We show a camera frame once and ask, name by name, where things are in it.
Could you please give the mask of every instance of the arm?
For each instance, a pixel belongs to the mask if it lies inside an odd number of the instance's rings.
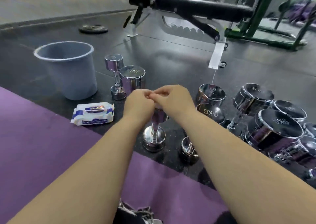
[[[135,90],[123,118],[9,224],[112,224],[136,135],[154,112],[149,90]]]
[[[185,129],[238,223],[315,222],[316,190],[196,111],[184,87],[170,85],[154,92],[169,94],[150,98]]]

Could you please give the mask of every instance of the yoga mat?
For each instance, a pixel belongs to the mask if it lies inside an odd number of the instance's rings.
[[[101,136],[1,87],[0,97],[0,224],[4,224]],[[151,206],[164,224],[211,224],[227,211],[215,190],[135,152],[122,199],[135,208]]]

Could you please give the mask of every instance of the person's left arm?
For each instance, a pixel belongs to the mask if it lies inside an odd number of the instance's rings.
[[[150,90],[127,98],[123,118],[9,224],[112,224],[140,129],[154,112]]]

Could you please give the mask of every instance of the wet wipes package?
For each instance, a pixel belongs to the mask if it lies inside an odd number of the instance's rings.
[[[113,117],[114,105],[110,103],[78,104],[70,122],[77,126],[105,124],[112,122]]]

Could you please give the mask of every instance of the weight bench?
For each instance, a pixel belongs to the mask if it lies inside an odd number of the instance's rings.
[[[126,28],[131,20],[132,33],[128,35],[129,37],[136,36],[136,28],[152,14],[152,11],[156,11],[157,22],[165,33],[215,44],[209,62],[209,68],[211,69],[226,66],[225,62],[221,62],[221,58],[224,49],[228,46],[224,35],[224,27],[215,19],[240,22],[242,19],[251,18],[253,15],[253,9],[248,6],[204,0],[129,0],[129,3],[138,6],[136,11],[128,16],[123,26]],[[151,8],[152,11],[149,11],[141,19],[145,8]],[[169,26],[165,17],[186,20],[196,28],[181,25]]]

